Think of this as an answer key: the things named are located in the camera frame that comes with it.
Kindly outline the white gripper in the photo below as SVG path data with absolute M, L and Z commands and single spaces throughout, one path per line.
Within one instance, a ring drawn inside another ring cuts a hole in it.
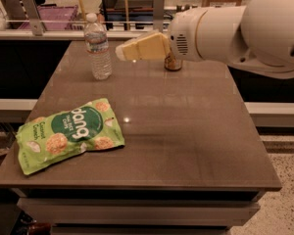
M 169 39 L 158 30 L 152 30 L 117 46 L 116 55 L 122 61 L 162 60 L 172 50 L 179 60 L 202 61 L 197 35 L 200 21 L 207 12 L 207 9 L 195 8 L 176 13 L 168 28 Z

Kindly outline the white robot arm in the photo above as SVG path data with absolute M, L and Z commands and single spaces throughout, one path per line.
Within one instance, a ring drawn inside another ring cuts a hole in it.
M 199 7 L 175 15 L 168 32 L 152 30 L 116 48 L 122 61 L 217 61 L 280 79 L 294 78 L 294 0 Z

